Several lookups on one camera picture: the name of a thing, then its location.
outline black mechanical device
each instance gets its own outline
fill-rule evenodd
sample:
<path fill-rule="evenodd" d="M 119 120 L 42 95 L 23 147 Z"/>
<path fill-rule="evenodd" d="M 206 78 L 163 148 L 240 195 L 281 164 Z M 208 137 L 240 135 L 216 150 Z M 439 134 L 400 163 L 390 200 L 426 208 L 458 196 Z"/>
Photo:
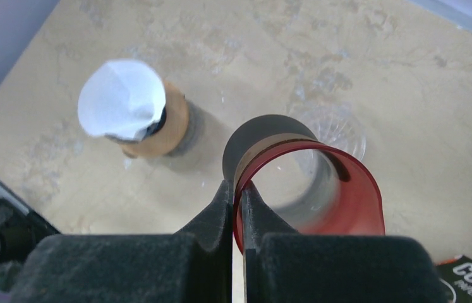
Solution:
<path fill-rule="evenodd" d="M 235 132 L 212 202 L 174 234 L 63 235 L 34 211 L 0 199 L 0 262 L 23 263 L 11 302 L 231 302 L 233 232 L 241 229 L 247 302 L 446 303 L 416 241 L 301 234 L 267 206 L 252 181 L 239 191 L 241 164 L 266 152 L 249 154 L 251 146 L 278 134 L 313 136 L 284 116 L 266 121 L 261 131 Z"/>

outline floor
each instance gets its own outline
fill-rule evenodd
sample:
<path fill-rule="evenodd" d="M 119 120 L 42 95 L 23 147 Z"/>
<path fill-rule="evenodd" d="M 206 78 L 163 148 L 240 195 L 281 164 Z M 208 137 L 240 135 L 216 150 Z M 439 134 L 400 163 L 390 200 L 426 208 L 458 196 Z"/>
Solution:
<path fill-rule="evenodd" d="M 205 112 L 186 155 L 130 161 L 82 131 L 79 92 L 117 57 Z M 213 197 L 240 124 L 326 104 L 364 127 L 387 233 L 472 257 L 472 34 L 406 1 L 62 0 L 0 87 L 0 180 L 65 233 L 174 232 Z"/>

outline table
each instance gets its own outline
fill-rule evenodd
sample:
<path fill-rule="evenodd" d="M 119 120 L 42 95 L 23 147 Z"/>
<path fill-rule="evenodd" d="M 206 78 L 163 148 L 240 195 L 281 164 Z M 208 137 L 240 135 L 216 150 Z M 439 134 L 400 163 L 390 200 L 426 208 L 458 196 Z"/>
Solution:
<path fill-rule="evenodd" d="M 127 160 L 76 103 L 106 60 L 141 59 L 205 113 L 178 158 Z M 0 86 L 0 180 L 64 233 L 174 232 L 213 197 L 230 134 L 348 104 L 388 234 L 472 257 L 472 34 L 396 0 L 63 0 Z M 234 253 L 234 299 L 243 298 Z"/>

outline wooden stand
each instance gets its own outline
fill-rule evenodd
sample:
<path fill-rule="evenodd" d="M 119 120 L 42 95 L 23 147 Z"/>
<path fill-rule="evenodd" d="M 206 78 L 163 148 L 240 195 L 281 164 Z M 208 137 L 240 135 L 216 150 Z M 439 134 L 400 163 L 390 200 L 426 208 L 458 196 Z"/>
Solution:
<path fill-rule="evenodd" d="M 175 149 L 189 125 L 189 106 L 184 95 L 169 82 L 164 82 L 167 120 L 152 136 L 141 142 L 118 141 L 122 151 L 130 158 L 151 158 L 165 155 Z"/>

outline beige tabletop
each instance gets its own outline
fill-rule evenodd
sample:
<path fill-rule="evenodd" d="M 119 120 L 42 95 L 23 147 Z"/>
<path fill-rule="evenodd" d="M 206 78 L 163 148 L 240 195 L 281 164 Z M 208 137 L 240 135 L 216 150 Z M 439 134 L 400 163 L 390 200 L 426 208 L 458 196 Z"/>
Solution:
<path fill-rule="evenodd" d="M 204 111 L 186 155 L 131 161 L 85 135 L 79 92 L 119 57 Z M 240 124 L 327 103 L 364 126 L 387 233 L 472 257 L 472 34 L 407 1 L 62 0 L 0 87 L 0 180 L 65 233 L 174 232 Z M 239 253 L 234 270 L 241 300 Z"/>

